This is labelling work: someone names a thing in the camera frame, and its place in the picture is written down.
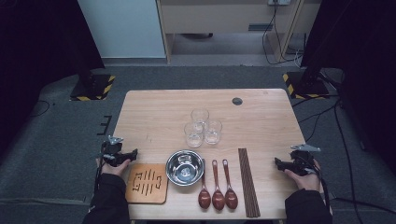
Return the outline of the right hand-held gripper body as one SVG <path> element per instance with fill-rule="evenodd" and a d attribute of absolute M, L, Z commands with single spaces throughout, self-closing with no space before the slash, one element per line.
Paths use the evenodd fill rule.
<path fill-rule="evenodd" d="M 313 147 L 307 143 L 290 147 L 292 152 L 290 157 L 293 159 L 292 171 L 297 175 L 316 174 L 318 167 L 314 163 L 312 152 L 320 152 L 319 147 Z"/>

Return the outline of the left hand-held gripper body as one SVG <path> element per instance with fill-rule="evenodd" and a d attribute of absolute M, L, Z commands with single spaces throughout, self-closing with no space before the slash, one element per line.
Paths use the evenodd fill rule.
<path fill-rule="evenodd" d="M 101 155 L 107 164 L 111 166 L 118 166 L 120 164 L 118 157 L 120 156 L 122 141 L 123 139 L 120 137 L 109 135 L 107 140 L 102 144 Z"/>

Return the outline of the carved wooden coaster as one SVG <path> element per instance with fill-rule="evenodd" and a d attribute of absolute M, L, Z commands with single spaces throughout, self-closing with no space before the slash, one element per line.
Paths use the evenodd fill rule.
<path fill-rule="evenodd" d="M 165 165 L 160 163 L 136 163 L 127 179 L 128 203 L 156 203 L 166 201 L 168 178 Z"/>

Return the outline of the row of brown chopsticks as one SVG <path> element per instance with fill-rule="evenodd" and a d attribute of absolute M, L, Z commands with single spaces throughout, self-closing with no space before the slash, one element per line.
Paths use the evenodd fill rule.
<path fill-rule="evenodd" d="M 248 151 L 245 148 L 238 149 L 240 172 L 242 178 L 242 186 L 244 192 L 245 209 L 247 217 L 260 217 L 256 191 L 254 187 L 253 177 L 248 160 Z"/>

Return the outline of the shiny metal bowl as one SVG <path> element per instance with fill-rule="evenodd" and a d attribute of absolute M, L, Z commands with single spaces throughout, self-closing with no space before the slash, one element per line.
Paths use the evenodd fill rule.
<path fill-rule="evenodd" d="M 165 172 L 173 184 L 187 187 L 201 179 L 205 172 L 205 163 L 197 152 L 183 149 L 168 158 Z"/>

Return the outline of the reddish brown wooden spoon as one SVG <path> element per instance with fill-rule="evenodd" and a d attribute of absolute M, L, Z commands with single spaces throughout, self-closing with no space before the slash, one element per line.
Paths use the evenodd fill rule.
<path fill-rule="evenodd" d="M 229 163 L 227 160 L 223 160 L 222 164 L 223 164 L 224 174 L 227 183 L 227 190 L 225 193 L 225 203 L 230 209 L 236 209 L 238 206 L 238 197 L 231 186 Z"/>
<path fill-rule="evenodd" d="M 212 168 L 215 181 L 215 190 L 212 195 L 212 204 L 216 210 L 221 211 L 225 206 L 225 198 L 219 188 L 218 162 L 216 160 L 212 161 Z"/>
<path fill-rule="evenodd" d="M 205 169 L 203 169 L 203 175 L 202 175 L 201 179 L 202 179 L 202 188 L 198 195 L 198 203 L 201 208 L 207 209 L 211 204 L 211 195 L 210 195 L 209 191 L 207 190 L 207 187 L 205 184 Z"/>

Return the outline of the person's left hand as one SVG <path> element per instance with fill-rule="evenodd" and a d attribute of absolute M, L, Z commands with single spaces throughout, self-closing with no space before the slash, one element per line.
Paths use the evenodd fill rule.
<path fill-rule="evenodd" d="M 113 167 L 107 163 L 100 161 L 99 159 L 96 160 L 98 168 L 100 169 L 100 174 L 110 174 L 110 175 L 117 175 L 121 176 L 124 170 L 129 166 L 130 163 L 122 163 L 117 167 Z"/>

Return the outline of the person's right hand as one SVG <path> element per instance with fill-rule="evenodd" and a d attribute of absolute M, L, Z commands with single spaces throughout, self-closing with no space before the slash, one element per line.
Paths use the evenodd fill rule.
<path fill-rule="evenodd" d="M 320 191 L 320 180 L 316 174 L 300 176 L 290 170 L 284 171 L 297 185 L 298 189 Z"/>

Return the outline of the clear glass cup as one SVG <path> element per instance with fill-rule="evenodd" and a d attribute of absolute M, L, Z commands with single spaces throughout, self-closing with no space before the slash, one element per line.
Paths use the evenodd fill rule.
<path fill-rule="evenodd" d="M 209 119 L 205 123 L 204 137 L 209 145 L 215 145 L 221 138 L 222 123 L 217 119 Z"/>
<path fill-rule="evenodd" d="M 205 128 L 205 123 L 209 119 L 209 112 L 204 108 L 195 108 L 191 111 L 193 128 L 201 133 Z"/>
<path fill-rule="evenodd" d="M 204 141 L 204 126 L 201 122 L 188 122 L 184 126 L 184 133 L 189 147 L 199 147 Z"/>

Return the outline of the black stand with striped base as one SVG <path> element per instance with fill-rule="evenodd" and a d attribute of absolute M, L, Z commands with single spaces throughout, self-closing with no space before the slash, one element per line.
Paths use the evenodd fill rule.
<path fill-rule="evenodd" d="M 71 101 L 91 101 L 106 99 L 115 76 L 95 75 L 85 65 L 77 66 L 78 82 L 70 94 Z"/>
<path fill-rule="evenodd" d="M 303 71 L 284 75 L 291 98 L 326 95 L 319 72 L 334 43 L 339 23 L 353 0 L 322 0 L 307 40 L 302 60 Z"/>

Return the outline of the dark curtain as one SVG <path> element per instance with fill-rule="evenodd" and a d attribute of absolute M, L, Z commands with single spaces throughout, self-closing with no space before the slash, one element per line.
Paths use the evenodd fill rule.
<path fill-rule="evenodd" d="M 302 65 L 345 73 L 349 116 L 396 175 L 396 0 L 321 0 Z"/>
<path fill-rule="evenodd" d="M 102 68 L 78 0 L 0 0 L 0 157 L 9 151 L 43 87 Z"/>

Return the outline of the white cabinet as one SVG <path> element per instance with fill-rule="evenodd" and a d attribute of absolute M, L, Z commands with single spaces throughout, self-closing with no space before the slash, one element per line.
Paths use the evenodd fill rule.
<path fill-rule="evenodd" d="M 78 0 L 103 58 L 164 58 L 156 0 Z"/>

